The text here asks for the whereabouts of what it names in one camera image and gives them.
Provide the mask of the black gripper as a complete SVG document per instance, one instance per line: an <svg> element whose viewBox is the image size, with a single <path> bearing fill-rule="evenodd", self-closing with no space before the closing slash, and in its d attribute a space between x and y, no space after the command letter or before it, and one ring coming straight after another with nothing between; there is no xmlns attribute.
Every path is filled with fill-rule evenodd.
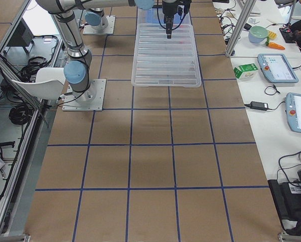
<svg viewBox="0 0 301 242"><path fill-rule="evenodd" d="M179 1L162 0L162 11L164 14L164 23L166 24L166 35L168 39L172 38L172 29L174 15L178 11Z"/></svg>

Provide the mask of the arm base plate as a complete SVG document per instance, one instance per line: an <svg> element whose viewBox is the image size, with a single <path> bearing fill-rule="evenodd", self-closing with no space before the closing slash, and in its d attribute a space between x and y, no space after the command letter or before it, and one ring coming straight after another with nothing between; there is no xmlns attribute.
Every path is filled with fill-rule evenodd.
<svg viewBox="0 0 301 242"><path fill-rule="evenodd" d="M73 92L70 85L68 85L67 92L72 94L64 98L65 104L62 105L63 111L102 111L103 101L106 89L106 79L90 80L89 89L78 99L80 94Z"/></svg>
<svg viewBox="0 0 301 242"><path fill-rule="evenodd" d="M86 14L85 21L84 35L112 35L114 32L115 16L98 17Z"/></svg>

